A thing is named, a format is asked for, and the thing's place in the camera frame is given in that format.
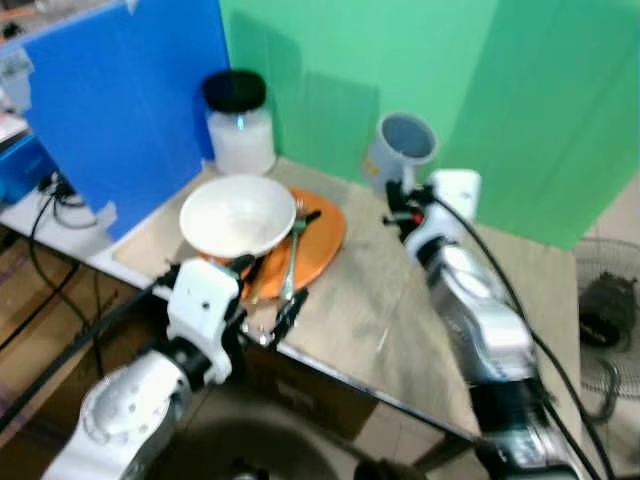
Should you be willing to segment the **grey blue mug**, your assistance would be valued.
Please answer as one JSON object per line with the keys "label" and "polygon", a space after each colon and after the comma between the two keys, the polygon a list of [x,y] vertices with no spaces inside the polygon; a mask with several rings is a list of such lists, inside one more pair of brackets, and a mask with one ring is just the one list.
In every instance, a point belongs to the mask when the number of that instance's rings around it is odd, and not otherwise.
{"label": "grey blue mug", "polygon": [[408,193],[419,186],[419,169],[433,160],[438,146],[434,129],[421,116],[393,111],[375,124],[362,169],[380,195],[393,182]]}

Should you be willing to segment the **white ceramic bowl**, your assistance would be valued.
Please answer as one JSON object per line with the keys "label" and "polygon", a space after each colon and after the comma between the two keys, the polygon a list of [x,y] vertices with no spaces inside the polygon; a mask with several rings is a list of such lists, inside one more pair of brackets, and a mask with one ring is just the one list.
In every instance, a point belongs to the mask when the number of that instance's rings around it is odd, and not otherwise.
{"label": "white ceramic bowl", "polygon": [[179,230],[189,246],[216,259],[262,255],[291,232],[296,198],[262,175],[224,175],[193,189],[180,206]]}

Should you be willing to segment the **brown cardboard box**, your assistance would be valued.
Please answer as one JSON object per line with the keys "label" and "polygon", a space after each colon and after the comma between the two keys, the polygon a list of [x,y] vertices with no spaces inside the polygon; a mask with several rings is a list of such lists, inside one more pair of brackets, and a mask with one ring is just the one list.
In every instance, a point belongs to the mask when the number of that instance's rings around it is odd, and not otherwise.
{"label": "brown cardboard box", "polygon": [[320,428],[353,440],[378,402],[296,358],[251,344],[244,352],[248,384]]}

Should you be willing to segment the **orange round plate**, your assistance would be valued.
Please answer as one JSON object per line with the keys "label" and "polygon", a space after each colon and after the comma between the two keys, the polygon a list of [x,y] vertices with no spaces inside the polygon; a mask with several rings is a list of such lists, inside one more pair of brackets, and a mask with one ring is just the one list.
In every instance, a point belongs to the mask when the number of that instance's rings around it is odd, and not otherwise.
{"label": "orange round plate", "polygon": [[[298,187],[289,187],[294,198],[302,198],[312,212],[319,212],[319,218],[311,221],[300,242],[300,253],[296,265],[296,289],[302,291],[314,283],[337,257],[346,237],[346,218],[337,205],[317,193]],[[265,273],[262,276],[260,301],[275,300],[279,296],[284,276],[285,264],[289,256],[291,233],[279,244],[262,256],[266,256]]]}

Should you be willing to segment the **green backdrop board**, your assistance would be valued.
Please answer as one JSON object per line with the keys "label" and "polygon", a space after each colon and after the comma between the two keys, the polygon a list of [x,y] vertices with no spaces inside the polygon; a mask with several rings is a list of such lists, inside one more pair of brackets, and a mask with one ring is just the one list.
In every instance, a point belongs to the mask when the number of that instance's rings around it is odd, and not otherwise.
{"label": "green backdrop board", "polygon": [[219,0],[287,159],[369,183],[375,125],[434,129],[483,177],[479,220],[571,250],[639,169],[637,0]]}

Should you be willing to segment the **white jar with black lid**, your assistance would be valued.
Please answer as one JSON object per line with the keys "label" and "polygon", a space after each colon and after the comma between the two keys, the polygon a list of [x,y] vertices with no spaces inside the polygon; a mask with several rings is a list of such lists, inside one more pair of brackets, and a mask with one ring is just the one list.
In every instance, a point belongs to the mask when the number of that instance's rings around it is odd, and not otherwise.
{"label": "white jar with black lid", "polygon": [[201,93],[216,170],[268,174],[276,163],[276,148],[265,79],[251,70],[220,70],[202,82]]}

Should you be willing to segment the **blue backdrop board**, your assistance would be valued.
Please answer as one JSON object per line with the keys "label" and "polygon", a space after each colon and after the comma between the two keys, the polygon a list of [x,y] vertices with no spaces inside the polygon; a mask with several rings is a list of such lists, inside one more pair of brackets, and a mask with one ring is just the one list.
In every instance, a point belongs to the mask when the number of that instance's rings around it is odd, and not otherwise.
{"label": "blue backdrop board", "polygon": [[219,0],[113,0],[0,47],[0,78],[110,238],[210,154],[200,87],[228,68]]}

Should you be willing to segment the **black floor fan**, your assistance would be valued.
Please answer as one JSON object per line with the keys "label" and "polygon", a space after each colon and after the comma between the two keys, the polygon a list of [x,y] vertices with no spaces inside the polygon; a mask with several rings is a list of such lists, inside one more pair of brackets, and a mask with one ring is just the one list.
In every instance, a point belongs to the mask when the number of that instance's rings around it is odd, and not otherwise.
{"label": "black floor fan", "polygon": [[640,397],[637,351],[640,255],[636,244],[589,237],[575,247],[579,285],[580,387],[602,403],[593,425],[611,420],[620,401]]}

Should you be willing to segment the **blue plastic box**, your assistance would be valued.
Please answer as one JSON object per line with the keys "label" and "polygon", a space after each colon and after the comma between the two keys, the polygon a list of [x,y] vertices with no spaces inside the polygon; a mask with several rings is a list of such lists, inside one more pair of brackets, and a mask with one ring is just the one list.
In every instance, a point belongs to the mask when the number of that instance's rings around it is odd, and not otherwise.
{"label": "blue plastic box", "polygon": [[0,205],[18,204],[55,170],[35,134],[20,133],[0,142]]}

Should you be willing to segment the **dark handled utensil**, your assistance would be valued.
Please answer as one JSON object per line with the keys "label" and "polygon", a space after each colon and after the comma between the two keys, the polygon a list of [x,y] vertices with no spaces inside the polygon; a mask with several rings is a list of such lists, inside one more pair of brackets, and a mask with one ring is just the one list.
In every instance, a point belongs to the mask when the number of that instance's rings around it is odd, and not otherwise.
{"label": "dark handled utensil", "polygon": [[265,273],[266,256],[255,257],[250,266],[244,270],[242,280],[244,288],[241,300],[247,305],[256,305],[259,302],[262,276]]}

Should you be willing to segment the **green handled metal fork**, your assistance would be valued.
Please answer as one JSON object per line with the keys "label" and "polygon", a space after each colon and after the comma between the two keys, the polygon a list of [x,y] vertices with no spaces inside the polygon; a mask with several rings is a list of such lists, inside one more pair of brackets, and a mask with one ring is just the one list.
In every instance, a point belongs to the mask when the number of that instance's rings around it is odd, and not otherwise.
{"label": "green handled metal fork", "polygon": [[291,239],[291,243],[289,243],[289,256],[287,264],[285,264],[284,276],[278,296],[279,301],[283,303],[292,301],[294,292],[296,292],[296,265],[298,253],[300,253],[301,237],[311,221],[315,219],[312,211],[307,209],[305,201],[303,201],[302,198],[296,198],[296,200],[294,200],[294,206],[296,206],[296,215],[294,215],[291,236],[289,236],[289,239]]}

